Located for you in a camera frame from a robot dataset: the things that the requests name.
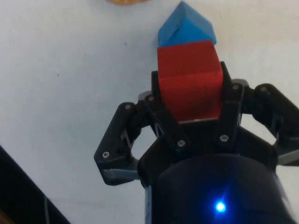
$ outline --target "white table surface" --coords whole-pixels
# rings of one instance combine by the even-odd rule
[[[0,0],[0,144],[72,224],[142,224],[139,182],[106,186],[93,154],[118,104],[157,69],[157,32],[179,0]],[[214,25],[219,58],[252,87],[299,105],[298,0],[187,0]],[[273,142],[253,118],[242,125]],[[145,130],[134,154],[154,139]],[[298,168],[278,174],[299,216]]]

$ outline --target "red block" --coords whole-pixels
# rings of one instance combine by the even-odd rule
[[[162,100],[177,121],[219,117],[222,68],[212,41],[158,48]]]

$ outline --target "blue led light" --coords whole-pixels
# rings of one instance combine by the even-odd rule
[[[218,202],[218,203],[216,204],[216,210],[217,210],[218,212],[224,212],[225,209],[226,209],[226,207],[225,207],[225,204],[224,204],[224,203],[222,203],[222,202]]]

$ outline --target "black cylindrical housing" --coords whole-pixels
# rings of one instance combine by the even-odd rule
[[[276,174],[238,155],[198,156],[173,165],[147,189],[146,203],[146,224],[296,223]]]

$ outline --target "blue block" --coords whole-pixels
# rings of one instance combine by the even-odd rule
[[[216,44],[212,24],[183,1],[160,28],[158,40],[160,47],[206,40]]]

